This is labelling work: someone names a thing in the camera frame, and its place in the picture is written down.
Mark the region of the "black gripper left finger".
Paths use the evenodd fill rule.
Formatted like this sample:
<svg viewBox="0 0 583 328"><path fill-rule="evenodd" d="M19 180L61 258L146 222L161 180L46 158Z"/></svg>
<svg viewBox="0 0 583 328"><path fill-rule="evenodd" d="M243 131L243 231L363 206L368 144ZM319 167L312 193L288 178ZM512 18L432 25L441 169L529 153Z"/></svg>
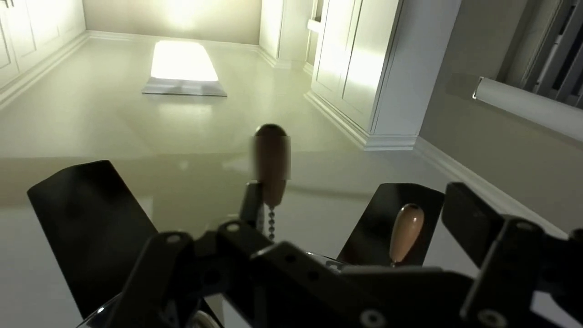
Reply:
<svg viewBox="0 0 583 328"><path fill-rule="evenodd" d="M194 238L170 231L142 249L104 328L188 328L210 295L223 295L252 328L286 328L274 242L243 220Z"/></svg>

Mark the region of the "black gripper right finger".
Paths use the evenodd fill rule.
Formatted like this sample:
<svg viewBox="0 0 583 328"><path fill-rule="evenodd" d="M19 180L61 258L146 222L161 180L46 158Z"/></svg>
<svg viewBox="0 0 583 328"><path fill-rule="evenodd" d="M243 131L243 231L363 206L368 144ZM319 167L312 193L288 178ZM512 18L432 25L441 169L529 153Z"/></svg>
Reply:
<svg viewBox="0 0 583 328"><path fill-rule="evenodd" d="M445 193L443 222L480 273L461 317L492 328L563 328L532 309L538 291L576 322L583 320L583 237L547 233L518 215L498 213L463 182Z"/></svg>

